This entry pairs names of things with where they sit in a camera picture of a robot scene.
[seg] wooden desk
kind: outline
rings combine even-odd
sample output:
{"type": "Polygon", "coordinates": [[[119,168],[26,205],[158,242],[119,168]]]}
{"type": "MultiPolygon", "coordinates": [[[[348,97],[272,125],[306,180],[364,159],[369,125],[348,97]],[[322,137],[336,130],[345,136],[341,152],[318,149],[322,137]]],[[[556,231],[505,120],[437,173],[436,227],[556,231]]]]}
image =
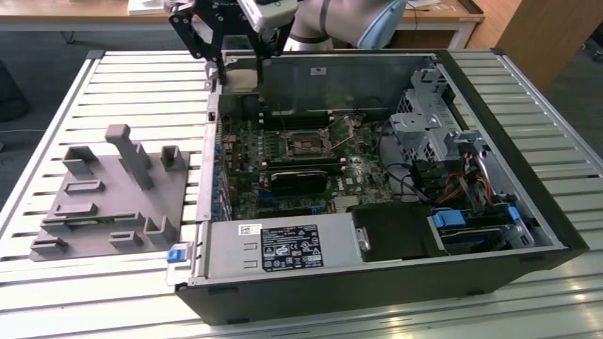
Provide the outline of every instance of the wooden desk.
{"type": "MultiPolygon", "coordinates": [[[[127,16],[126,0],[2,0],[0,31],[89,31],[170,30],[166,14],[127,16]]],[[[466,12],[457,0],[429,11],[406,11],[397,30],[448,31],[453,34],[450,48],[462,48],[482,15],[466,12]]]]}
{"type": "Polygon", "coordinates": [[[486,19],[468,48],[505,51],[544,91],[603,20],[603,0],[473,0],[486,19]]]}

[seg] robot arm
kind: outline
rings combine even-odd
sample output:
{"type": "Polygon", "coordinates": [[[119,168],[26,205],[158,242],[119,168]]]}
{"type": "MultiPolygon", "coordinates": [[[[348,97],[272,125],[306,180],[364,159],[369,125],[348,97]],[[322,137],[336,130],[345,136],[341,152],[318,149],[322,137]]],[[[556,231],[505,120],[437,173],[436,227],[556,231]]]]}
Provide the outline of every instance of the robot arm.
{"type": "Polygon", "coordinates": [[[174,8],[169,23],[192,57],[213,63],[220,83],[226,83],[221,55],[224,36],[245,35],[257,57],[261,82],[261,62],[282,52],[296,8],[297,0],[196,0],[174,8]],[[205,42],[194,30],[193,16],[198,16],[213,31],[210,42],[205,42]]]}
{"type": "Polygon", "coordinates": [[[285,44],[289,50],[318,49],[317,46],[333,37],[362,49],[382,48],[396,30],[405,3],[404,0],[300,1],[193,0],[174,8],[169,23],[192,57],[205,58],[217,68],[221,84],[226,83],[221,55],[224,36],[246,36],[257,57],[261,82],[264,60],[280,56],[285,44]],[[213,31],[210,42],[204,41],[194,30],[193,16],[198,16],[213,31]]]}

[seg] warning label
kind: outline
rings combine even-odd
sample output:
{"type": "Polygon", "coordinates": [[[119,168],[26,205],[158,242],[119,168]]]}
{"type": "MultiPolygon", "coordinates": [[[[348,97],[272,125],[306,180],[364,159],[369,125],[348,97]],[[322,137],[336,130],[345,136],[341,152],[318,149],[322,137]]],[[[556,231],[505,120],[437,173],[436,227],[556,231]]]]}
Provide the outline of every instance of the warning label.
{"type": "Polygon", "coordinates": [[[261,268],[265,272],[322,266],[316,225],[261,230],[261,268]]]}

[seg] aluminum slatted table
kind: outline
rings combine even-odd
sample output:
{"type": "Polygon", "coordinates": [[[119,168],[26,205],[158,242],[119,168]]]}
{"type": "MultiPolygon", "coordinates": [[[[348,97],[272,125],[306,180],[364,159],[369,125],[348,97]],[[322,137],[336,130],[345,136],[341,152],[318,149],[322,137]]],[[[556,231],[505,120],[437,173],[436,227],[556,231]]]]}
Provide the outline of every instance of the aluminum slatted table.
{"type": "MultiPolygon", "coordinates": [[[[193,239],[204,144],[204,63],[186,52],[87,59],[0,214],[0,337],[557,338],[603,335],[603,166],[505,56],[452,51],[590,251],[489,295],[210,327],[165,284],[165,253],[34,263],[26,259],[69,145],[117,154],[107,124],[129,124],[146,152],[189,151],[181,241],[193,239]]],[[[457,109],[474,126],[460,102],[457,109]]]]}

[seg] gray carpet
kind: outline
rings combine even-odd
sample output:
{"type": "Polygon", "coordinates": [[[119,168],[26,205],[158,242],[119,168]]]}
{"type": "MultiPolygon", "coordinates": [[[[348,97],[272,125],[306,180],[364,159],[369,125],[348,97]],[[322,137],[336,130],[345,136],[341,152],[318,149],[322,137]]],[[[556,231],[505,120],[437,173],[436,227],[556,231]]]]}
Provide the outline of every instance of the gray carpet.
{"type": "MultiPolygon", "coordinates": [[[[25,116],[0,123],[0,131],[45,129],[90,49],[184,49],[173,32],[77,32],[65,44],[57,32],[0,32],[0,60],[30,103],[25,116]]],[[[569,123],[603,154],[603,64],[576,55],[546,92],[569,123]]],[[[39,141],[41,133],[0,133],[0,207],[39,141]]]]}

